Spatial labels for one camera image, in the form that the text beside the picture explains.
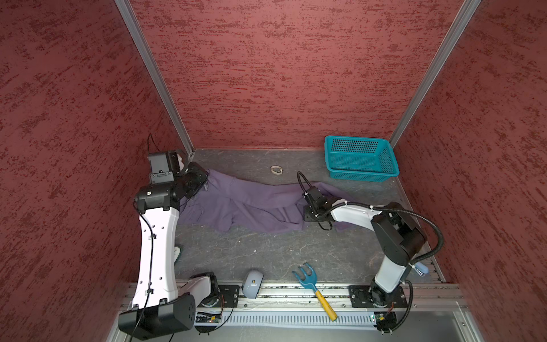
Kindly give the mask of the aluminium front rail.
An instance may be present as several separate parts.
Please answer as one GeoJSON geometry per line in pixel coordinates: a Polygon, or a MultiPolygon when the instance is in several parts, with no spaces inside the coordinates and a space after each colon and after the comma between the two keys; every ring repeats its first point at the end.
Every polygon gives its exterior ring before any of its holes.
{"type": "MultiPolygon", "coordinates": [[[[351,284],[319,283],[317,288],[336,311],[369,310],[387,311],[388,309],[356,308],[351,305],[348,287],[351,284]]],[[[413,299],[410,299],[409,288],[402,286],[406,295],[407,306],[422,312],[455,312],[468,311],[469,306],[457,284],[418,283],[413,286],[413,299]]],[[[256,299],[248,299],[239,291],[239,303],[236,309],[243,311],[320,311],[322,306],[312,290],[304,289],[298,283],[264,282],[256,299]]]]}

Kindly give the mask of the grey computer mouse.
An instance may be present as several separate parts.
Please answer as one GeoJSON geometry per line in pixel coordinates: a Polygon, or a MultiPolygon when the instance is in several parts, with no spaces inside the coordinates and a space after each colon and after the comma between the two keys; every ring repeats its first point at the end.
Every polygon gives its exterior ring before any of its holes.
{"type": "Polygon", "coordinates": [[[242,286],[242,293],[248,299],[256,299],[264,279],[264,274],[259,270],[252,269],[246,275],[242,286]]]}

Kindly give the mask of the teal plastic basket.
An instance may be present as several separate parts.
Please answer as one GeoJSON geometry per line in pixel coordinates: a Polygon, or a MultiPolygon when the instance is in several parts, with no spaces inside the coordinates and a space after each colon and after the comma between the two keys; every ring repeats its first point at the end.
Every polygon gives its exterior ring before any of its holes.
{"type": "Polygon", "coordinates": [[[400,174],[393,149],[384,139],[329,135],[324,152],[333,179],[384,182],[400,174]]]}

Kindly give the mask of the light blue stapler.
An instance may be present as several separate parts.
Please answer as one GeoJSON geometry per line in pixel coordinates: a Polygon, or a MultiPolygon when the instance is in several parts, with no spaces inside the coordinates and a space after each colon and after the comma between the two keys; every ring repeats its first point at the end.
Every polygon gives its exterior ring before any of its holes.
{"type": "Polygon", "coordinates": [[[430,273],[428,266],[421,262],[415,263],[412,268],[421,277],[424,277],[430,273]]]}

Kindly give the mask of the beige rubber band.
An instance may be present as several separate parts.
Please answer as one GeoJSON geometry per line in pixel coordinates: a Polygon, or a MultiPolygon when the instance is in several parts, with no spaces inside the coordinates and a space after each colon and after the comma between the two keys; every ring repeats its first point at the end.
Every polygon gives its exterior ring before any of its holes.
{"type": "Polygon", "coordinates": [[[278,166],[278,165],[272,165],[270,167],[270,171],[274,174],[274,175],[282,175],[283,174],[283,169],[281,166],[278,166]]]}

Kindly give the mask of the purple trousers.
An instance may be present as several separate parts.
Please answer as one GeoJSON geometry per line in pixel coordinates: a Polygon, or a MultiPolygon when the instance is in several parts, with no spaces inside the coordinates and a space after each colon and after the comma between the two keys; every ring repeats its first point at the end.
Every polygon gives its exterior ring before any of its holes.
{"type": "Polygon", "coordinates": [[[302,231],[307,205],[297,184],[265,185],[210,170],[206,185],[181,204],[180,225],[203,225],[219,232],[241,226],[253,232],[302,231]]]}

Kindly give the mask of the teal alarm clock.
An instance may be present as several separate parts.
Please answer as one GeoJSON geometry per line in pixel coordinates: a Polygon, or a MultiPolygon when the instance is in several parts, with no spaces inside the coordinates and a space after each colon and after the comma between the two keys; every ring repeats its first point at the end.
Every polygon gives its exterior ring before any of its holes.
{"type": "Polygon", "coordinates": [[[182,249],[180,247],[174,247],[174,262],[176,263],[181,255],[182,249]]]}

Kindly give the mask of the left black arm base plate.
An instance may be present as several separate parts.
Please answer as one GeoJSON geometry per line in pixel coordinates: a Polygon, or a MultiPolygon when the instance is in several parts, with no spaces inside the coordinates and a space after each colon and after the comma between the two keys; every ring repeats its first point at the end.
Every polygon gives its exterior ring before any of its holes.
{"type": "Polygon", "coordinates": [[[236,308],[239,303],[239,291],[241,287],[234,284],[219,285],[219,293],[205,299],[198,307],[199,308],[236,308]]]}

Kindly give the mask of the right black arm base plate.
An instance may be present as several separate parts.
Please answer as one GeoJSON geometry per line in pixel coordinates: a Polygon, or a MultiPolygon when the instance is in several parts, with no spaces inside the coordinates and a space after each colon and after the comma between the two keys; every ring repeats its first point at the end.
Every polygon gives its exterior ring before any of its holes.
{"type": "Polygon", "coordinates": [[[401,286],[397,286],[391,293],[384,292],[380,287],[365,285],[350,285],[348,294],[351,305],[356,308],[371,309],[405,309],[407,308],[406,295],[401,286]]]}

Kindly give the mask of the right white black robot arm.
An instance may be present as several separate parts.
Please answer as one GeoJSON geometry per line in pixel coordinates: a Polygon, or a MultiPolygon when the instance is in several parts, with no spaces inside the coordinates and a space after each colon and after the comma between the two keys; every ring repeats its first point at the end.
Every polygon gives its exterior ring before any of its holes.
{"type": "Polygon", "coordinates": [[[303,198],[308,221],[349,223],[375,233],[384,258],[370,284],[369,300],[374,306],[389,305],[411,269],[421,275],[426,273],[421,261],[430,258],[431,253],[419,254],[427,243],[427,235],[416,221],[420,215],[397,202],[376,207],[327,197],[316,187],[305,190],[303,198]]]}

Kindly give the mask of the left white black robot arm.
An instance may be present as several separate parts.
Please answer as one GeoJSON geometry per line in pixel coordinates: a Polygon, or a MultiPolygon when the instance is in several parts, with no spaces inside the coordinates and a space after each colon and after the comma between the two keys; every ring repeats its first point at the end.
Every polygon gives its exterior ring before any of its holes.
{"type": "Polygon", "coordinates": [[[193,328],[197,307],[219,299],[212,272],[192,277],[182,288],[175,277],[175,230],[180,202],[205,185],[207,171],[191,162],[181,175],[157,172],[140,189],[134,208],[142,235],[140,270],[131,307],[119,315],[118,328],[130,340],[146,341],[193,328]]]}

